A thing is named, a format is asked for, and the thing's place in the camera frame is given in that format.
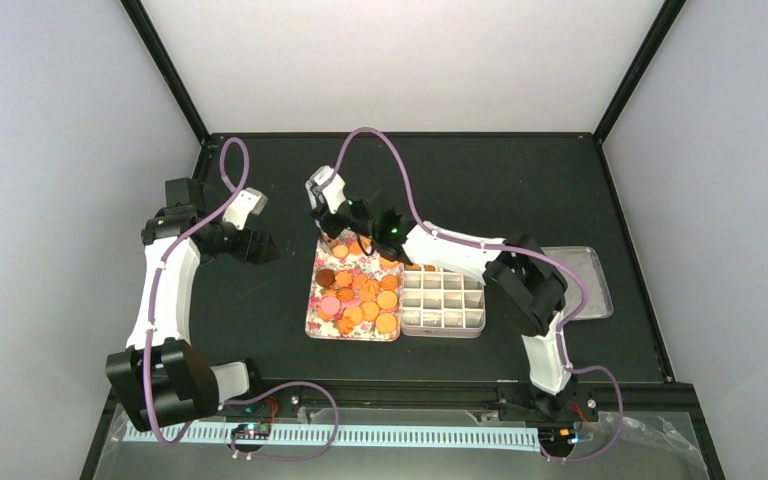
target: black enclosure frame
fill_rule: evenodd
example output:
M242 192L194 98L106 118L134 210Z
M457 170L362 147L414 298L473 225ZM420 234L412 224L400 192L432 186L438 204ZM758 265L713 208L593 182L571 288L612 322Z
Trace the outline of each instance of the black enclosure frame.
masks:
M208 131L198 113L196 105L187 93L187 89L184 86L180 75L178 75L175 65L163 46L157 31L154 29L151 19L142 2L140 0L121 0L121 3L142 38L148 52L160 71L160 74L175 98L175 101L178 103L184 117L187 119L193 134L201 145L201 150L195 165L194 177L203 179L207 171L208 162L212 158L213 153L210 142L211 132ZM625 409L627 411L687 412L690 415L697 441L705 457L708 466L708 475L712 479L720 479L725 477L716 450L714 449L714 444L705 422L705 417L702 414L696 392L692 385L675 382L674 380L675 375L667 356L667 350L656 321L655 312L652 308L648 291L645 288L640 264L637 255L634 252L628 226L623 217L616 188L613 184L613 177L610 174L609 165L602 149L604 141L607 139L611 129L622 114L624 107L634 93L635 87L640 82L646 68L654 58L658 47L666 37L684 4L685 0L664 1L652 26L646 34L643 43L640 45L640 48L629 65L625 76L617 87L599 124L595 127L593 132L583 133L583 135L592 138L593 146L596 149L601 162L601 167L610 184L612 202L621 220L625 248L631 253L635 274L638 282L643 286L642 292L649 314L648 317L651 319L651 327L653 332L655 332L655 344L653 345L653 348L659 353L662 370L664 372L664 382L662 384L621 383L623 397L625 399ZM265 378L264 383L265 386L269 387L281 382ZM332 390L338 401L343 399L348 403L352 402L353 392L356 393L358 389L363 389L364 387L368 388L368 385L365 385L364 382L361 381L333 382L333 384L326 386ZM370 399L373 403L384 406L394 405L396 404L394 402L398 402L400 406L408 404L422 408L430 405L447 404L448 402L448 404L457 404L465 408L475 407L478 409L486 407L488 403L495 402L498 396L501 395L499 392L500 388L499 385L476 385L470 387L458 385L457 387L454 387L445 384L417 386L416 384L400 385L398 383L390 383L382 385L377 383L374 390L366 391L365 398ZM611 408L616 408L616 398L614 396L613 388L609 384L601 386L596 384L593 386L592 396L597 400L600 408L607 408L609 410ZM433 402L429 402L428 399L432 397ZM311 398L307 403L315 405L316 401L315 398ZM96 434L93 438L81 478L90 479L95 472L101 450L104 446L107 430L113 417L113 411L117 403L118 400L115 394L111 391L102 412Z

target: gray wall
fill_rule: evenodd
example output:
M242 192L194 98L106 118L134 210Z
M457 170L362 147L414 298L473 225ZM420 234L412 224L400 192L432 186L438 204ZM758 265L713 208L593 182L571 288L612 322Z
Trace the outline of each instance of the gray wall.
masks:
M687 2L606 151L729 478L768 478L768 2Z
M119 2L0 2L0 478L77 478L197 143Z

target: plastic grid organizer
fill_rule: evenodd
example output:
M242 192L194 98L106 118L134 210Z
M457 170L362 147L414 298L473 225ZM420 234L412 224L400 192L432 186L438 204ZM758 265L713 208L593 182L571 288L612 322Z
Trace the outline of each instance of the plastic grid organizer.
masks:
M475 338L484 329L484 286L441 269L405 270L401 327L405 335Z

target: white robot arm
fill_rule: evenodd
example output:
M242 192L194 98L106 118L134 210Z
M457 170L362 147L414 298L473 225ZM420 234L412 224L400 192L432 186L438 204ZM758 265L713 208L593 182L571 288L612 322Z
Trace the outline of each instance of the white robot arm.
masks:
M375 249L389 260L433 265L485 285L498 284L523 310L521 333L531 367L531 383L551 395L564 390L571 374L561 359L559 347L565 351L566 345L556 327L564 308L566 281L554 267L498 249L514 245L539 252L533 240L524 235L508 239L474 237L444 230L430 222L425 222L422 228L386 204L376 206L375 201L347 199L343 193L345 182L339 175L327 183L332 175L333 169L323 166L305 183L314 218L323 232L336 237L349 229L372 239Z
M137 322L126 342L126 350L108 356L106 372L134 426L150 429L139 374L147 331L152 334L152 392L159 425L173 425L213 415L225 400L249 389L249 373L243 361L208 366L190 346L190 295L196 269L207 258L220 253L249 263L277 258L268 234L245 227L250 214L257 215L266 196L248 188L240 192L224 212L172 250L162 255L180 235L204 214L200 187L192 179L166 184L167 207L146 223L146 277ZM154 324L148 319L155 271L163 268L155 294Z

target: pink floral tray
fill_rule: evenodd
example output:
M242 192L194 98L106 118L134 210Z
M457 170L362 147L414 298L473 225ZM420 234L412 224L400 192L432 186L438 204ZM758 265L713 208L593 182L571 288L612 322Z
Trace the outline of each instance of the pink floral tray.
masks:
M316 245L305 332L312 338L388 342L399 337L403 265L344 232Z

